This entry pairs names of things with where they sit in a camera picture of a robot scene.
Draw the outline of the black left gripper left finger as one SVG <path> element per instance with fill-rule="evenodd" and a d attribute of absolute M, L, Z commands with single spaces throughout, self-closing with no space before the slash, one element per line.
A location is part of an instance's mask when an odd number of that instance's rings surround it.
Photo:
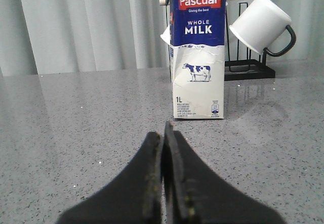
<path fill-rule="evenodd" d="M 161 223 L 162 140 L 147 133 L 129 164 L 102 190 L 66 210 L 58 223 Z"/>

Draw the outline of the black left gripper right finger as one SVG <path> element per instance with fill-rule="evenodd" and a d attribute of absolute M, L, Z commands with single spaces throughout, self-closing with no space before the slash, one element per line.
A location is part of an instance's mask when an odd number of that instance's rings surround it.
<path fill-rule="evenodd" d="M 274 209 L 211 170 L 170 122 L 165 126 L 164 181 L 167 223 L 285 223 Z"/>

